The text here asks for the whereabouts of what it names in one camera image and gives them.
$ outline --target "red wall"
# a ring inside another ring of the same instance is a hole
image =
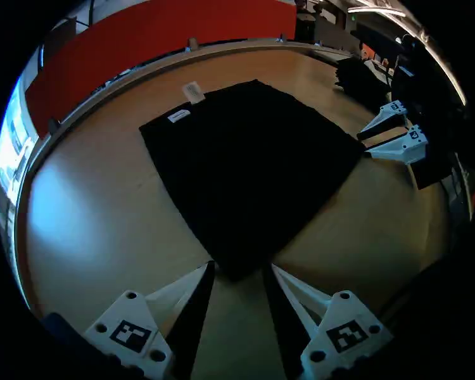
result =
[[[246,38],[294,37],[295,7],[278,0],[150,0],[91,26],[53,56],[26,92],[41,137],[48,120],[65,118],[91,91],[118,73],[200,44]]]

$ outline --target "black towel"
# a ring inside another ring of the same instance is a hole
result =
[[[257,80],[205,96],[140,130],[188,226],[237,280],[302,230],[364,147],[315,109]],[[190,115],[171,122],[180,110]]]

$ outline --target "table surface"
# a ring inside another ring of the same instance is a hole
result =
[[[83,332],[125,290],[149,294],[210,259],[138,128],[184,103],[188,82],[214,91],[253,79],[353,136],[374,117],[334,86],[333,67],[290,51],[200,61],[112,99],[66,136],[32,183],[24,254],[43,314],[58,312]],[[349,289],[377,311],[446,241],[441,187],[418,191],[403,165],[363,158],[274,263],[325,293]],[[222,377],[284,378],[260,273],[237,284],[215,280],[192,378]]]

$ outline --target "white label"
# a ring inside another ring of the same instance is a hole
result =
[[[200,101],[206,99],[204,96],[201,87],[199,87],[197,82],[191,82],[183,86],[183,93],[190,100],[190,103],[193,105],[199,103]]]
[[[176,123],[178,120],[184,118],[185,116],[188,116],[190,115],[190,111],[189,110],[179,110],[178,112],[176,113],[173,113],[172,115],[170,115],[168,117],[168,119],[173,122],[173,123]]]

